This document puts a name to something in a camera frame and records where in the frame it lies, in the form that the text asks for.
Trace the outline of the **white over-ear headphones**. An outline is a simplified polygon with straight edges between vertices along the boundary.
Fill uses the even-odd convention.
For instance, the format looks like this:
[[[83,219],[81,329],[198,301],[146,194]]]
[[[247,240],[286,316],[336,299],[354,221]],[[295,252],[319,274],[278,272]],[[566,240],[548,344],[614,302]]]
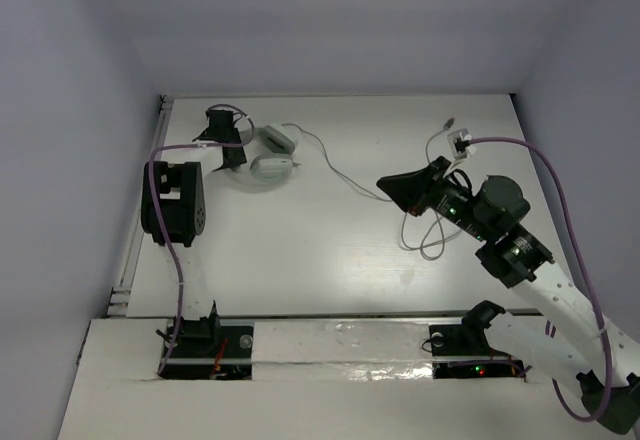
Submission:
[[[246,161],[233,167],[230,178],[243,187],[273,189],[287,183],[299,166],[298,136],[291,127],[271,123],[256,129],[244,147]]]

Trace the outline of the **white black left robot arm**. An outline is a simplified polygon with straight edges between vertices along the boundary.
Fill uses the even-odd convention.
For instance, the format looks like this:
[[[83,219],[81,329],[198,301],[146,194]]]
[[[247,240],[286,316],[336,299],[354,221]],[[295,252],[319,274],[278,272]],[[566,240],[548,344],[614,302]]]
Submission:
[[[186,267],[179,251],[193,246],[204,232],[204,179],[246,161],[244,148],[255,137],[255,124],[244,110],[215,104],[205,111],[206,126],[190,141],[154,148],[144,164],[141,226],[164,249],[176,273],[173,330],[184,320]]]

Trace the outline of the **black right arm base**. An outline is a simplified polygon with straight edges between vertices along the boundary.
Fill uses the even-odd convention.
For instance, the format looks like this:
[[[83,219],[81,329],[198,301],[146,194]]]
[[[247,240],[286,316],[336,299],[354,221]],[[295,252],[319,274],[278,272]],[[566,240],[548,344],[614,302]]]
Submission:
[[[530,368],[520,360],[489,346],[485,331],[506,310],[484,300],[457,324],[429,327],[420,348],[434,360],[436,379],[515,378],[525,380]]]

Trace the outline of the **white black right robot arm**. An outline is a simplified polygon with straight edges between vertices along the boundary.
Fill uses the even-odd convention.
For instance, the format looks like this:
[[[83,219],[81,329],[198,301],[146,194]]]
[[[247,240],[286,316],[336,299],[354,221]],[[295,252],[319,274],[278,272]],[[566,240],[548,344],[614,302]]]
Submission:
[[[519,185],[492,175],[472,191],[459,170],[438,157],[427,167],[382,177],[377,186],[404,213],[432,210],[481,242],[481,266],[535,307],[561,337],[529,328],[490,301],[462,320],[470,351],[510,354],[578,397],[590,418],[618,435],[639,420],[639,343],[597,312],[555,262],[551,251],[520,221],[530,210]]]

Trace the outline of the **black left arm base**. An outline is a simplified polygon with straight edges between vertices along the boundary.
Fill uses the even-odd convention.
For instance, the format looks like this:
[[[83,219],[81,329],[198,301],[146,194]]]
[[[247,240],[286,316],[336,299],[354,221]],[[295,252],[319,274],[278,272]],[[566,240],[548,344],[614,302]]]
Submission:
[[[208,316],[181,319],[170,350],[174,322],[156,333],[164,341],[158,376],[164,380],[250,380],[254,325],[223,321],[216,303]]]

